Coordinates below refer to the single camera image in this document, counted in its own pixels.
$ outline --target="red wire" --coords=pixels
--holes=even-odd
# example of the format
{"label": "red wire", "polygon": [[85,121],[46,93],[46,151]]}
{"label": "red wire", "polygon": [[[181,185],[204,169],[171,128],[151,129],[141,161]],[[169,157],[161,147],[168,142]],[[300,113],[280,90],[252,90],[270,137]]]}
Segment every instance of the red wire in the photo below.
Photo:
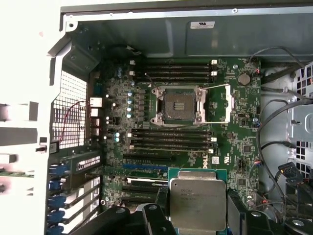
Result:
{"label": "red wire", "polygon": [[73,104],[72,106],[70,106],[70,107],[69,107],[69,109],[67,110],[67,113],[66,113],[66,114],[65,114],[65,116],[64,116],[62,134],[61,134],[60,139],[59,139],[59,142],[60,142],[60,143],[62,142],[63,137],[64,137],[64,132],[65,132],[65,124],[66,124],[67,117],[68,117],[68,115],[69,115],[69,113],[70,113],[71,109],[72,109],[75,105],[77,105],[77,104],[79,104],[79,103],[82,103],[82,102],[85,102],[85,101],[84,101],[84,100],[83,100],[83,101],[77,101],[75,104]]}

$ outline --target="integrated circuit chip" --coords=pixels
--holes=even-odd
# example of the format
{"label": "integrated circuit chip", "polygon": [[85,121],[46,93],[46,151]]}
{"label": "integrated circuit chip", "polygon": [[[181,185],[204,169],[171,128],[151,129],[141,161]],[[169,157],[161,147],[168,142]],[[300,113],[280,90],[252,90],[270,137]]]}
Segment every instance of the integrated circuit chip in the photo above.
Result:
{"label": "integrated circuit chip", "polygon": [[251,153],[251,151],[252,151],[251,146],[244,145],[244,147],[243,147],[243,152],[244,153]]}
{"label": "integrated circuit chip", "polygon": [[163,97],[163,119],[193,121],[196,95],[192,92],[167,92]]}

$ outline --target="white connector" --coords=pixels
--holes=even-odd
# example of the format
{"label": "white connector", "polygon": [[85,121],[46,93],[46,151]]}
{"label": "white connector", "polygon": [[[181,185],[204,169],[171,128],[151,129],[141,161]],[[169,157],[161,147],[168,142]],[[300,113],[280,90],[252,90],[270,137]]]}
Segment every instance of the white connector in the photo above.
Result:
{"label": "white connector", "polygon": [[101,97],[91,97],[90,98],[91,107],[102,107],[102,98]]}

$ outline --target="metal mesh grille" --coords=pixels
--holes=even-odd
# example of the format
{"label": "metal mesh grille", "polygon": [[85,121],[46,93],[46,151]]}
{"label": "metal mesh grille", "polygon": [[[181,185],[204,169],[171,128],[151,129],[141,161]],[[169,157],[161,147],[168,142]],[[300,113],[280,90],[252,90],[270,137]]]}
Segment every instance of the metal mesh grille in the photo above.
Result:
{"label": "metal mesh grille", "polygon": [[[62,71],[61,92],[53,102],[54,121],[52,124],[53,140],[59,141],[62,138],[61,149],[84,145],[86,102],[82,101],[86,101],[86,96],[87,82]],[[78,101],[81,102],[69,110]]]}

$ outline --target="blue pcie slot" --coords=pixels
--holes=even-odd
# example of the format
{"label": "blue pcie slot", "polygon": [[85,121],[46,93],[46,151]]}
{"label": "blue pcie slot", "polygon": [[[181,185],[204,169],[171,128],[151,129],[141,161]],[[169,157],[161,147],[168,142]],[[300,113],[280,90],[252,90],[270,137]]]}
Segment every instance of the blue pcie slot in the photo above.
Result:
{"label": "blue pcie slot", "polygon": [[167,166],[159,165],[137,165],[137,164],[123,164],[126,169],[141,169],[141,170],[168,170]]}

